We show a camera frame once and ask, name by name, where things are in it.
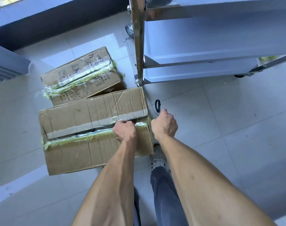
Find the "shoe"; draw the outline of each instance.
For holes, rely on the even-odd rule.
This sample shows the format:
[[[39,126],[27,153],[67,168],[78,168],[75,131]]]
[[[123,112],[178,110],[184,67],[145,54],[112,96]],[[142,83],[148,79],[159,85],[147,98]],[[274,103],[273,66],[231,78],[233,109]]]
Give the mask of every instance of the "shoe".
[[[164,155],[160,144],[154,144],[154,153],[150,156],[151,160],[151,171],[156,167],[165,167],[166,168],[166,156]]]

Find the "pants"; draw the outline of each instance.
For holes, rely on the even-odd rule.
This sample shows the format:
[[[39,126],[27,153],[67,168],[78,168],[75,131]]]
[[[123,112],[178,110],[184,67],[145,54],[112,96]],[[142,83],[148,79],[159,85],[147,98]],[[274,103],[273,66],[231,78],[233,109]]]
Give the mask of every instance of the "pants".
[[[154,191],[154,207],[158,226],[187,226],[188,222],[176,192],[173,180],[165,167],[156,167],[150,176],[150,183]],[[134,206],[134,226],[141,226],[138,201]]]

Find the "metal cart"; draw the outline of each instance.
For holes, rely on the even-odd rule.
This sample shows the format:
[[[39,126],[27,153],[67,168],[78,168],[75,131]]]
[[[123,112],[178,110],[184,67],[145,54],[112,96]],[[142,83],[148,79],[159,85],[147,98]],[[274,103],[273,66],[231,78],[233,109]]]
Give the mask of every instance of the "metal cart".
[[[286,62],[286,0],[130,0],[135,80],[252,76]],[[266,64],[258,57],[285,55]]]

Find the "tile floor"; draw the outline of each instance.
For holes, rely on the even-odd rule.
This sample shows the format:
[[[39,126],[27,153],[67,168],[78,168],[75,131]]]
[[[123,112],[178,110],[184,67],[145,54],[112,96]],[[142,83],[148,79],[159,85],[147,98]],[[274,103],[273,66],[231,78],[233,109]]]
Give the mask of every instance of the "tile floor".
[[[16,53],[30,73],[0,83],[0,186],[45,164],[38,111],[51,107],[39,75],[106,46],[128,88],[134,83],[134,44],[124,12],[31,45]],[[196,149],[273,219],[286,215],[286,64],[253,77],[187,79],[145,86],[174,114],[176,138]],[[45,176],[0,203],[0,225],[70,225],[100,169]],[[149,157],[135,160],[142,225],[156,225]]]

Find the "person's right hand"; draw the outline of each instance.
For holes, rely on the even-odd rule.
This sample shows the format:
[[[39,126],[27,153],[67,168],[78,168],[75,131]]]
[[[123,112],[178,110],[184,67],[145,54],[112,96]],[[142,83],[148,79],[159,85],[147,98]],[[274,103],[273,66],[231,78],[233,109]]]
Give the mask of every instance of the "person's right hand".
[[[151,129],[154,137],[159,140],[162,134],[174,137],[178,130],[178,125],[173,115],[167,113],[167,109],[162,109],[159,117],[151,121]]]

